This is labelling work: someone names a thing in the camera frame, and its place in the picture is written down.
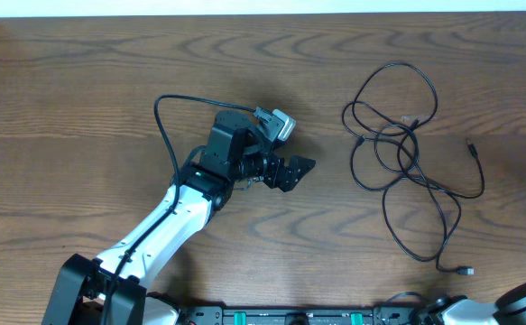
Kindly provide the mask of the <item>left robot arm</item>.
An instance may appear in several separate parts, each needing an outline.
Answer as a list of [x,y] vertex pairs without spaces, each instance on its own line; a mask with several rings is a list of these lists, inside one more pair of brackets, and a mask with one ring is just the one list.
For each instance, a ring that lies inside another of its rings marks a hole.
[[274,153],[293,131],[292,117],[258,107],[253,118],[256,124],[236,111],[218,112],[207,143],[191,152],[163,199],[131,233],[94,259],[75,254],[65,262],[43,323],[176,323],[179,311],[148,291],[179,248],[226,205],[235,184],[261,181],[287,192],[316,164]]

